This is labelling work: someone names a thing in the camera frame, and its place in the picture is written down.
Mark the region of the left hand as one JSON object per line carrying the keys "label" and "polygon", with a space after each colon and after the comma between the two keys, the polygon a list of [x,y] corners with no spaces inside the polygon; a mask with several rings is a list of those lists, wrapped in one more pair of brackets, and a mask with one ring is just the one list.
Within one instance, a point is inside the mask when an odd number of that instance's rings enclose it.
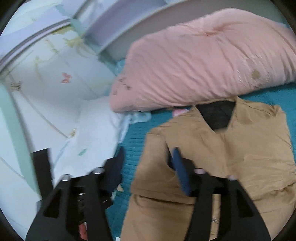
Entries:
{"label": "left hand", "polygon": [[88,240],[87,226],[84,223],[79,225],[79,233],[82,240]]}

